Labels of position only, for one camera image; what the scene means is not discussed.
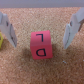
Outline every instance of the brown carpet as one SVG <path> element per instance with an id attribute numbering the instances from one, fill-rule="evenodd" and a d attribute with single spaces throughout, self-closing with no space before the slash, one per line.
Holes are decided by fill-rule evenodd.
<path id="1" fill-rule="evenodd" d="M 0 84 L 84 84 L 84 26 L 67 50 L 65 26 L 79 8 L 0 9 L 9 16 L 18 38 L 13 48 L 5 35 L 0 50 Z M 31 32 L 50 30 L 53 58 L 33 60 Z"/>

